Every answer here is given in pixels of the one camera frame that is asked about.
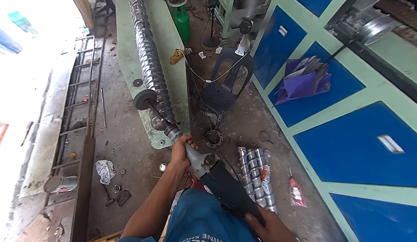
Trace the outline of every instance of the hand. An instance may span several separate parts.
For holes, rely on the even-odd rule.
[[[188,142],[190,146],[196,150],[198,150],[198,146],[192,143],[190,139],[191,135],[182,135],[176,143],[173,145],[173,150],[171,151],[171,162],[173,166],[177,166],[182,168],[183,170],[187,169],[190,166],[190,161],[186,157],[184,143]]]
[[[255,230],[262,242],[296,242],[297,239],[292,232],[285,226],[275,212],[268,211],[258,205],[258,210],[265,219],[265,228],[259,223],[258,219],[247,213],[245,215],[249,225]]]

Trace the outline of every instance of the green gas cylinder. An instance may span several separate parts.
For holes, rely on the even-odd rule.
[[[190,37],[189,15],[186,13],[185,10],[186,7],[184,5],[173,8],[174,25],[176,25],[177,31],[180,35],[180,39],[184,43],[188,42]]]

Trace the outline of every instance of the blue shirt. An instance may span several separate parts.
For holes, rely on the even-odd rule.
[[[221,208],[212,194],[188,189],[174,207],[164,242],[255,242],[244,218]],[[152,237],[126,237],[120,242],[155,242]]]

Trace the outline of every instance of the angle grinder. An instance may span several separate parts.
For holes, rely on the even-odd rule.
[[[138,110],[150,108],[164,126],[165,135],[172,142],[176,142],[183,135],[183,132],[180,131],[177,124],[170,123],[153,106],[156,100],[157,93],[151,89],[146,89],[134,97],[134,106]],[[190,161],[195,176],[217,197],[223,209],[237,217],[244,217],[246,213],[250,213],[265,227],[265,220],[258,210],[257,204],[247,195],[241,182],[231,176],[215,153],[201,154],[188,143],[185,143],[184,147],[186,157]]]

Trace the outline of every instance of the cabinet handle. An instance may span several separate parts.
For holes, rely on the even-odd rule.
[[[382,142],[382,144],[394,154],[405,153],[405,151],[391,138],[391,136],[384,134],[379,135],[377,138]]]
[[[285,27],[283,27],[283,25],[281,25],[279,27],[279,33],[281,33],[283,36],[285,36],[288,33],[288,31],[285,29]]]

